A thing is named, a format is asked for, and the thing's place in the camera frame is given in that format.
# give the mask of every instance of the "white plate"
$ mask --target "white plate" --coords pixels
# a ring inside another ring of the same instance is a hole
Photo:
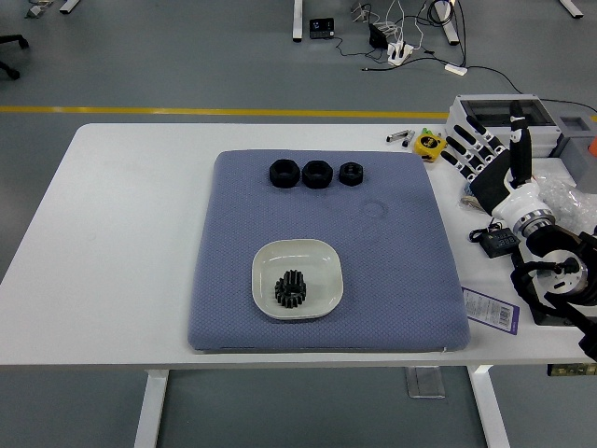
[[[305,301],[284,308],[275,298],[275,285],[286,271],[301,271],[307,285]],[[326,315],[340,302],[344,285],[340,258],[319,240],[281,240],[264,245],[253,259],[253,300],[276,319],[313,319]]]

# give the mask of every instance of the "black gear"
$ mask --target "black gear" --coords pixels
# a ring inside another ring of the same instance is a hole
[[[276,282],[276,300],[285,308],[296,308],[305,301],[307,285],[301,271],[286,271]]]

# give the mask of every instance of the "black electronic device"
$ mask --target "black electronic device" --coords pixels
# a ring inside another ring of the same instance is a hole
[[[334,19],[313,19],[309,21],[311,39],[329,39],[334,36]]]
[[[369,44],[374,49],[388,49],[388,39],[373,23],[369,24]]]
[[[479,244],[490,259],[511,254],[521,241],[508,228],[482,233]]]

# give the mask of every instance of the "clear plastic sheet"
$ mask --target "clear plastic sheet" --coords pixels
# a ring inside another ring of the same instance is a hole
[[[549,206],[556,223],[573,233],[593,235],[597,226],[597,194],[583,193],[560,179],[536,176],[539,198]]]

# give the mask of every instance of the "black nut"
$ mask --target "black nut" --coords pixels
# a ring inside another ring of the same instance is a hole
[[[295,161],[280,159],[271,164],[270,181],[279,189],[291,189],[300,179],[300,168]]]
[[[309,161],[302,169],[302,181],[310,189],[324,189],[333,176],[334,170],[325,161]]]
[[[354,187],[363,182],[363,167],[353,161],[344,163],[340,167],[338,178],[342,184]]]

